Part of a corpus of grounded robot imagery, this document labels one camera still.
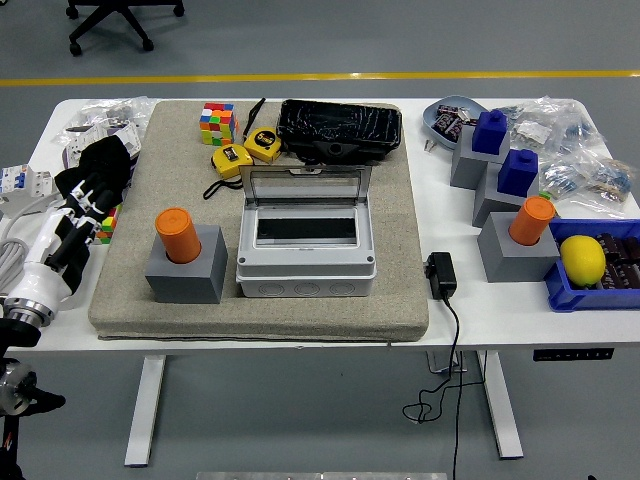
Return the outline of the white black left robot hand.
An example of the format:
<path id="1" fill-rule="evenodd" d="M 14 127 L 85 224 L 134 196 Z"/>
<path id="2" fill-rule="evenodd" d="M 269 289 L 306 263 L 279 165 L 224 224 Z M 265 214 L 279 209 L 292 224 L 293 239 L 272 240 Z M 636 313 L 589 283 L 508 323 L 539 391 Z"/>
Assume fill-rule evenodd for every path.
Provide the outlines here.
<path id="1" fill-rule="evenodd" d="M 126 181 L 91 173 L 46 210 L 23 275 L 4 301 L 7 317 L 53 319 L 81 284 L 102 221 L 122 200 Z"/>

